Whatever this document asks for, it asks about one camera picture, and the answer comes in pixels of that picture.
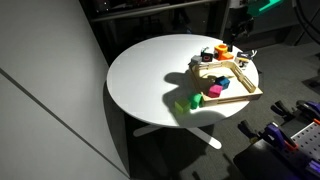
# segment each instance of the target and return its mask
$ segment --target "table base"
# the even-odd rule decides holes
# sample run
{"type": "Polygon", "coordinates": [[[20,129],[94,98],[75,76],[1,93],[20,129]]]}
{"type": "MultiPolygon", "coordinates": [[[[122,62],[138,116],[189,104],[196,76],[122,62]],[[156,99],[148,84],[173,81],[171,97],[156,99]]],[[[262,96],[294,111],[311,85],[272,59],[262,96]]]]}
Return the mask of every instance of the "table base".
{"type": "MultiPolygon", "coordinates": [[[[156,131],[161,128],[162,127],[160,127],[160,126],[148,125],[148,126],[136,129],[133,132],[133,135],[135,137],[139,137],[139,136],[143,136],[145,134],[151,133],[151,132],[156,131]]],[[[189,132],[191,132],[192,134],[196,135],[198,138],[200,138],[204,142],[208,143],[210,146],[212,146],[215,149],[220,149],[222,146],[218,140],[209,136],[207,133],[203,132],[199,128],[185,128],[185,129],[188,130],[189,132]]]]}

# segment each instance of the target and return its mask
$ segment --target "table top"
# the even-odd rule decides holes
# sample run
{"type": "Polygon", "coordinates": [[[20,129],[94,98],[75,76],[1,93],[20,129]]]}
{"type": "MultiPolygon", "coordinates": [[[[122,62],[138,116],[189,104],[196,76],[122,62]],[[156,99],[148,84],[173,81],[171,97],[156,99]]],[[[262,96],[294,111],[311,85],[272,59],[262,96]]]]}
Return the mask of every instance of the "table top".
{"type": "MultiPolygon", "coordinates": [[[[232,116],[249,101],[201,107],[177,114],[174,102],[193,90],[188,63],[203,48],[222,41],[189,34],[166,35],[145,40],[121,53],[110,66],[107,87],[115,103],[126,113],[148,124],[189,128],[214,124],[232,116]]],[[[240,50],[233,48],[233,55],[240,50]]],[[[259,76],[251,61],[243,72],[258,86],[259,76]]]]}

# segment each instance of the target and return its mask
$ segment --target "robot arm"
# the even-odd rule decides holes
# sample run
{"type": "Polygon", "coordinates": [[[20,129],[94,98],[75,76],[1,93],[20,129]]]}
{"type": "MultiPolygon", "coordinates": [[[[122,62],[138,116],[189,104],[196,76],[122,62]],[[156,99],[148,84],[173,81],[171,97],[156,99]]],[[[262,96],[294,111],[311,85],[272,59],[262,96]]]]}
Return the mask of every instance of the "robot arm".
{"type": "Polygon", "coordinates": [[[232,51],[235,40],[247,37],[253,30],[254,17],[281,4],[283,0],[231,0],[223,41],[232,51]]]}

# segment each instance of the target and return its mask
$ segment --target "red block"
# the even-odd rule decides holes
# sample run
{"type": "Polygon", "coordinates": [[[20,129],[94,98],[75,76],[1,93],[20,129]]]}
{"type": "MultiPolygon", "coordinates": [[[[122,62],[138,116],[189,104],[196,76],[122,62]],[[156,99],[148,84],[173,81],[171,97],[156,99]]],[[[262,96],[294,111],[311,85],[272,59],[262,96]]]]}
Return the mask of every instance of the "red block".
{"type": "Polygon", "coordinates": [[[215,85],[210,87],[208,96],[211,97],[211,98],[219,97],[222,89],[223,89],[222,86],[215,84],[215,85]]]}

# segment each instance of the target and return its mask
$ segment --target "wooden board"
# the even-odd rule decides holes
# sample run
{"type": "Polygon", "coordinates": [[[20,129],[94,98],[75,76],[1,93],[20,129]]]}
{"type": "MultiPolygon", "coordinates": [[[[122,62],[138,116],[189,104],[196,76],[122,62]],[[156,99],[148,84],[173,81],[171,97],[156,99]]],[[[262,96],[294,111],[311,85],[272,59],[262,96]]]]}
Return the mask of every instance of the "wooden board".
{"type": "Polygon", "coordinates": [[[259,99],[263,94],[232,61],[194,65],[190,66],[189,70],[196,91],[202,94],[203,106],[252,101],[259,99]],[[207,96],[210,86],[214,84],[216,78],[221,76],[230,80],[228,89],[223,90],[220,97],[207,96]]]}

